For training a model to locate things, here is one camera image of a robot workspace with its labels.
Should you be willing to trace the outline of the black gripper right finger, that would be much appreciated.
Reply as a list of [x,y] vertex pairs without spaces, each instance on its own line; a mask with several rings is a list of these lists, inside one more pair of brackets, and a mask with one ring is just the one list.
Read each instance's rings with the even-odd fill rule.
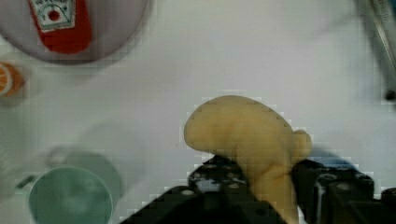
[[377,199],[374,180],[344,161],[303,160],[291,176],[307,224],[396,224],[395,189]]

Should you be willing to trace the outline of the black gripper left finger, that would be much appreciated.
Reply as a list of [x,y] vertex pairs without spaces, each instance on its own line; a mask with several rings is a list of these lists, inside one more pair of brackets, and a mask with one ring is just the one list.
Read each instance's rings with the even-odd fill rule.
[[188,187],[201,194],[249,193],[248,180],[240,166],[230,159],[214,156],[188,176]]

